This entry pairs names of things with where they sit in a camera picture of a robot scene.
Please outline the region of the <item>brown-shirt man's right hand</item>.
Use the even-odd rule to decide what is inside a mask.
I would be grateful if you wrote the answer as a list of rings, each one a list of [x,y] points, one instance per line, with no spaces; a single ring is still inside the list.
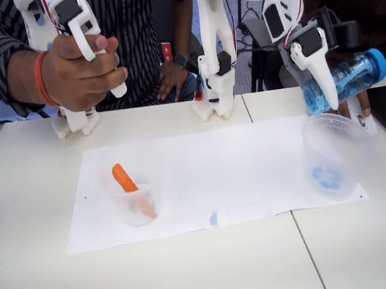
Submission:
[[[363,116],[364,117],[371,116],[371,105],[370,105],[370,101],[368,99],[367,91],[362,91],[361,93],[359,93],[357,95],[357,98],[359,100],[359,104],[360,104]],[[339,113],[339,115],[342,115],[343,117],[351,118],[347,102],[343,102],[343,103],[339,104],[338,113]]]

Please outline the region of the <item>striped-shirt man's left hand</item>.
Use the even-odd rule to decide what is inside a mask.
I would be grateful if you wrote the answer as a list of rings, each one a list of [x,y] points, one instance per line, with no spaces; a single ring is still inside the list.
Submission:
[[[187,77],[187,69],[177,65],[174,61],[164,62],[160,66],[160,87],[157,92],[157,99],[166,101],[169,96],[173,95],[173,101],[175,103],[179,102]]]

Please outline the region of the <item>striped-shirt man's right hand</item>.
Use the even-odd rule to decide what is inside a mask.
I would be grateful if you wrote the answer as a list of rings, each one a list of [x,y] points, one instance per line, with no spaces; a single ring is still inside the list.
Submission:
[[[118,39],[91,34],[85,39],[92,51],[105,52],[88,61],[74,37],[59,35],[41,61],[41,76],[48,96],[73,112],[91,109],[128,77],[127,69],[119,65]]]

